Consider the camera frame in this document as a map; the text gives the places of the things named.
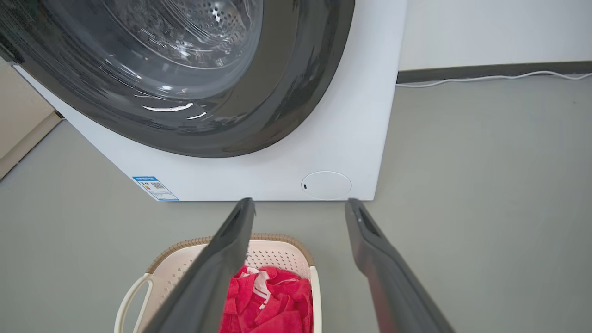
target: red towel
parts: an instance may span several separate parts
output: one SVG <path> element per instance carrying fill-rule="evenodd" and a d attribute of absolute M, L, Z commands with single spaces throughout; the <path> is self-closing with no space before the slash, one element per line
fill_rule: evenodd
<path fill-rule="evenodd" d="M 310 282 L 298 275 L 246 266 L 230 280 L 220 333 L 311 333 Z"/>

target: plastic laundry basket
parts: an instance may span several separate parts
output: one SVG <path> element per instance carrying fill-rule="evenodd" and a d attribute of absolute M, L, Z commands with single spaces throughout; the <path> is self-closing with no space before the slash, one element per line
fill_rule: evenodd
<path fill-rule="evenodd" d="M 210 239 L 211 237 L 190 239 L 162 252 L 126 293 L 117 312 L 114 332 L 123 333 L 123 323 L 131 300 L 140 287 L 148 283 L 148 292 L 133 331 L 142 332 Z M 321 290 L 317 269 L 312 255 L 302 243 L 290 236 L 254 233 L 249 241 L 244 264 L 257 269 L 273 266 L 309 279 L 313 290 L 313 332 L 321 333 Z"/>

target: front-load washing machine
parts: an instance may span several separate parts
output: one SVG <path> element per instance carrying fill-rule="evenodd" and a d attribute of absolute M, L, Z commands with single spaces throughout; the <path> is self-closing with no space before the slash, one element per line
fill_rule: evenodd
<path fill-rule="evenodd" d="M 156 200 L 372 200 L 406 3 L 3 0 L 0 50 Z"/>

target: baseboard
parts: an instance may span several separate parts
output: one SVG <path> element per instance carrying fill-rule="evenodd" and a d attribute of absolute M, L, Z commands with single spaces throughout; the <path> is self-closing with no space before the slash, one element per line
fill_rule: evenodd
<path fill-rule="evenodd" d="M 592 61 L 517 63 L 510 65 L 464 66 L 450 68 L 417 69 L 400 71 L 397 83 L 441 81 L 446 79 L 469 79 L 492 75 L 517 76 L 537 71 L 551 71 L 559 74 L 592 73 Z"/>

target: washing machine drum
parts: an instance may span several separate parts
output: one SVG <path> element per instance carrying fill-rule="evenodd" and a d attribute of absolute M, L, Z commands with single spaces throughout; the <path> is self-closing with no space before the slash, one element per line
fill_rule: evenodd
<path fill-rule="evenodd" d="M 258 151 L 312 112 L 353 0 L 0 2 L 0 43 L 104 127 L 182 155 Z"/>

